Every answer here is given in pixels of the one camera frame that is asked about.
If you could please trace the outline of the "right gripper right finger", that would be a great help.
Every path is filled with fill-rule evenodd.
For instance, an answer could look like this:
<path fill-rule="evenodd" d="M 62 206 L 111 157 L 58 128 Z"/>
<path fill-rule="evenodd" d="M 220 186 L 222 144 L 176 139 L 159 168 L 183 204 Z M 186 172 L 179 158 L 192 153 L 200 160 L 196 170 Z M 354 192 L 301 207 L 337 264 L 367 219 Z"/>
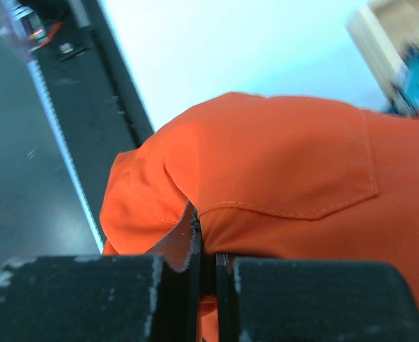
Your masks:
<path fill-rule="evenodd" d="M 400 273 L 364 261 L 216 257 L 221 341 L 419 341 Z"/>

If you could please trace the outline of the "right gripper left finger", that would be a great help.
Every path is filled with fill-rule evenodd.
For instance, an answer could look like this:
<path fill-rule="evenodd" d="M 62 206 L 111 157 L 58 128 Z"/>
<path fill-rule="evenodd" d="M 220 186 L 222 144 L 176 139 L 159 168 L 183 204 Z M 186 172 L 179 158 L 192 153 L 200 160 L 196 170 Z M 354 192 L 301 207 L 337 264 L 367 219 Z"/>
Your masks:
<path fill-rule="evenodd" d="M 201 234 L 188 204 L 145 254 L 12 259 L 0 341 L 200 341 Z"/>

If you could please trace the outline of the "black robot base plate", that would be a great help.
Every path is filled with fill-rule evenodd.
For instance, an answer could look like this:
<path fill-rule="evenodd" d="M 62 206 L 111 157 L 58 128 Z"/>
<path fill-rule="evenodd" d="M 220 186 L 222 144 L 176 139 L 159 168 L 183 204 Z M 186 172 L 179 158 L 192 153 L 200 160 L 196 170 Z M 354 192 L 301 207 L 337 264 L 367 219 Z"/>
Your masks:
<path fill-rule="evenodd" d="M 50 41 L 33 52 L 31 73 L 64 162 L 99 246 L 99 214 L 120 152 L 153 133 L 110 29 L 102 1 L 30 1 Z"/>

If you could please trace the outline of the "orange shorts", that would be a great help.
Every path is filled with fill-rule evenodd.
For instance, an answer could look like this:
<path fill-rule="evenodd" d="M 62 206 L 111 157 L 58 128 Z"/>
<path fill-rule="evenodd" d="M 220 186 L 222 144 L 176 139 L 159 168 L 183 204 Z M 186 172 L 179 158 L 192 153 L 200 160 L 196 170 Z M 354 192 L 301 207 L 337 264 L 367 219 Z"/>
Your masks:
<path fill-rule="evenodd" d="M 145 253 L 187 204 L 208 254 L 383 261 L 419 306 L 419 120 L 313 97 L 196 105 L 116 157 L 104 254 Z"/>

